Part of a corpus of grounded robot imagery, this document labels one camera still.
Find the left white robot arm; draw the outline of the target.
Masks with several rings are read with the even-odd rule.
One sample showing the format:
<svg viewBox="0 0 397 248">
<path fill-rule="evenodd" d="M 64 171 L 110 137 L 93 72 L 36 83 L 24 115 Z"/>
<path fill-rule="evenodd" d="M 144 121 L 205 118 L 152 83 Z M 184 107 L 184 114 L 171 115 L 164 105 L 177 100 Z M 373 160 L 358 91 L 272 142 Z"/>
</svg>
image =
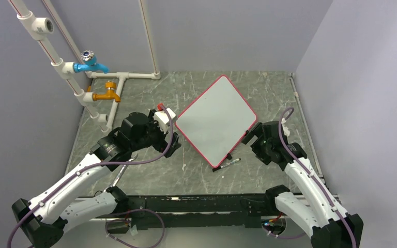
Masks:
<svg viewBox="0 0 397 248">
<path fill-rule="evenodd" d="M 12 205 L 16 229 L 25 233 L 32 247 L 52 247 L 66 232 L 86 221 L 103 215 L 123 216 L 130 208 L 129 198 L 115 185 L 79 203 L 75 200 L 102 177 L 130 165 L 134 152 L 152 147 L 161 157 L 170 157 L 180 147 L 173 130 L 176 118 L 163 105 L 148 114 L 131 113 L 57 183 L 30 200 L 21 198 Z"/>
</svg>

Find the black whiteboard marker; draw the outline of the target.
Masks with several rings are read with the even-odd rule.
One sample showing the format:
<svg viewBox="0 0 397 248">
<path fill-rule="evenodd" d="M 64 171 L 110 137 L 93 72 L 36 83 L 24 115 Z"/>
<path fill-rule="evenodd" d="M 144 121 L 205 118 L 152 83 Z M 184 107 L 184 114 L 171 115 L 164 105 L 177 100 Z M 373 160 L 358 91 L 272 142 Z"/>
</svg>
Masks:
<svg viewBox="0 0 397 248">
<path fill-rule="evenodd" d="M 213 171 L 213 172 L 216 172 L 216 171 L 218 171 L 218 170 L 220 170 L 220 169 L 226 168 L 226 167 L 231 166 L 231 165 L 233 165 L 233 164 L 236 164 L 236 163 L 238 163 L 238 162 L 240 162 L 240 161 L 241 161 L 241 158 L 234 159 L 234 160 L 232 160 L 232 161 L 230 161 L 230 162 L 228 162 L 228 163 L 225 163 L 225 164 L 220 165 L 220 166 L 218 166 L 218 167 L 216 167 L 216 168 L 213 168 L 212 171 Z"/>
</svg>

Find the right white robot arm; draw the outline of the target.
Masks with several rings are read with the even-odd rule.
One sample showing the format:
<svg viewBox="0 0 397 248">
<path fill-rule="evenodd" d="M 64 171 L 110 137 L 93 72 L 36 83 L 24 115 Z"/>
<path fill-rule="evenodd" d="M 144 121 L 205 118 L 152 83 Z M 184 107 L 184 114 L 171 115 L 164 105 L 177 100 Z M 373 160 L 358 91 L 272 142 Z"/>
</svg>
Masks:
<svg viewBox="0 0 397 248">
<path fill-rule="evenodd" d="M 298 143 L 288 143 L 283 124 L 279 121 L 257 123 L 247 131 L 241 142 L 251 145 L 255 156 L 264 164 L 277 164 L 296 184 L 307 204 L 291 190 L 279 185 L 265 192 L 263 205 L 270 214 L 283 213 L 309 237 L 312 247 L 359 247 L 363 220 L 350 214 L 334 198 L 311 165 Z"/>
</svg>

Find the pink-framed whiteboard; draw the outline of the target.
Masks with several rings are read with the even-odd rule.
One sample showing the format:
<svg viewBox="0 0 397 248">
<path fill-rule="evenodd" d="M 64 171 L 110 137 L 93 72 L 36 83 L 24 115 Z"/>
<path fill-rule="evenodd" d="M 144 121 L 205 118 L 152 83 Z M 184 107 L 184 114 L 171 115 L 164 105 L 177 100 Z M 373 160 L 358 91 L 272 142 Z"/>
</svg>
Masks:
<svg viewBox="0 0 397 248">
<path fill-rule="evenodd" d="M 178 116 L 177 130 L 212 167 L 219 167 L 257 114 L 226 75 L 210 84 Z"/>
</svg>

